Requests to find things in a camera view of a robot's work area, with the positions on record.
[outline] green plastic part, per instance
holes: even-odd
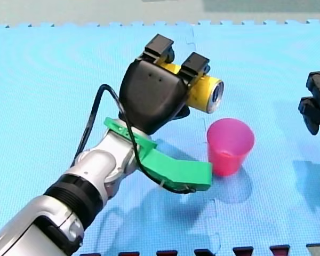
[[[111,118],[106,118],[105,125],[131,140],[128,129]],[[174,159],[156,149],[156,142],[134,133],[139,145],[139,157],[144,169],[155,179],[167,186],[182,190],[187,187],[197,191],[208,190],[212,184],[212,165],[206,162]]]

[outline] pink cup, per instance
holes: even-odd
[[[208,158],[217,176],[237,172],[254,146],[255,137],[242,121],[225,118],[214,122],[207,131]]]

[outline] gray wall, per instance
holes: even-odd
[[[320,19],[320,0],[0,0],[0,25]]]

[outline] wire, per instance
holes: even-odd
[[[95,100],[94,100],[94,103],[92,105],[92,109],[91,109],[91,112],[90,112],[89,120],[88,120],[88,122],[86,124],[86,127],[84,129],[81,141],[79,142],[79,145],[78,145],[78,148],[77,148],[77,152],[75,154],[75,157],[74,157],[74,160],[73,160],[73,162],[71,164],[71,167],[75,165],[76,158],[83,151],[83,149],[84,149],[84,147],[85,147],[85,145],[87,143],[87,140],[88,140],[88,138],[90,136],[90,133],[91,133],[91,130],[93,128],[93,124],[95,122],[96,114],[98,112],[98,108],[99,108],[99,105],[100,105],[100,102],[101,102],[101,98],[102,98],[102,95],[103,95],[104,91],[108,91],[110,93],[110,95],[114,98],[114,100],[115,100],[115,102],[116,102],[116,104],[117,104],[117,106],[119,108],[119,111],[120,111],[120,113],[122,114],[122,116],[123,116],[123,118],[125,120],[127,129],[128,129],[128,133],[129,133],[130,139],[131,139],[132,144],[133,144],[135,160],[136,160],[141,172],[143,172],[150,180],[152,180],[153,182],[157,183],[158,185],[160,185],[161,187],[163,187],[164,189],[166,189],[166,190],[168,190],[168,191],[170,191],[172,193],[176,193],[176,194],[194,193],[196,190],[192,189],[192,188],[189,188],[188,186],[186,186],[187,189],[183,189],[183,190],[173,189],[173,188],[169,187],[168,185],[166,185],[163,181],[159,181],[159,180],[155,179],[152,175],[150,175],[145,170],[145,168],[141,164],[141,160],[140,160],[139,153],[138,153],[138,145],[137,145],[137,143],[135,141],[135,136],[134,136],[134,134],[132,132],[132,126],[130,124],[130,121],[127,118],[126,111],[125,111],[124,107],[122,106],[121,102],[119,101],[116,92],[108,84],[102,84],[99,87],[98,91],[97,91],[97,94],[96,94],[96,97],[95,97]]]

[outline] light blue floor mat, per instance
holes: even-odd
[[[205,193],[170,194],[139,172],[125,179],[87,230],[80,253],[114,256],[209,249],[234,255],[252,246],[271,255],[310,255],[320,243],[320,132],[307,131],[298,112],[311,71],[320,70],[320,23],[143,26],[72,24],[0,26],[0,228],[69,167],[100,84],[118,91],[129,63],[157,33],[174,40],[175,63],[192,51],[210,58],[210,75],[225,92],[215,114],[193,110],[153,138],[167,154],[206,160],[206,129],[224,117],[243,120],[255,147],[234,177]],[[118,110],[108,95],[87,144],[101,138]]]

